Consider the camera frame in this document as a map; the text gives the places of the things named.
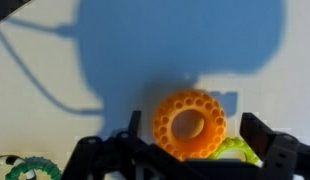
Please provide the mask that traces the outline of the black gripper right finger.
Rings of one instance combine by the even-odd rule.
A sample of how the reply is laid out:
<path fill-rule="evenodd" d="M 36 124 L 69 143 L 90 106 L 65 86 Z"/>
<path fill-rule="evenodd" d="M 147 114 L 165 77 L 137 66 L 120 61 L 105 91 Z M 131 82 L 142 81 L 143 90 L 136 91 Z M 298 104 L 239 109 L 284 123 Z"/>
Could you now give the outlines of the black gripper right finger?
<path fill-rule="evenodd" d="M 240 135 L 263 162 L 257 180 L 310 180 L 310 145 L 296 137 L 273 131 L 253 113 L 241 117 Z"/>

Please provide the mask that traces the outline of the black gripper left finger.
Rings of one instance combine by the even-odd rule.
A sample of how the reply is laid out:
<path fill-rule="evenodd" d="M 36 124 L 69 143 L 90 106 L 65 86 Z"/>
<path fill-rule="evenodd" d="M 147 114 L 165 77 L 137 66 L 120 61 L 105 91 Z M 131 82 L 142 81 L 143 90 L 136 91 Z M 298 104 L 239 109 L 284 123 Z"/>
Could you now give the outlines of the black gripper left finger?
<path fill-rule="evenodd" d="M 78 141 L 61 180 L 104 180 L 119 172 L 126 180 L 170 180 L 194 177 L 185 163 L 137 136 L 140 111 L 133 111 L 126 129 L 113 131 L 107 140 L 89 136 Z"/>

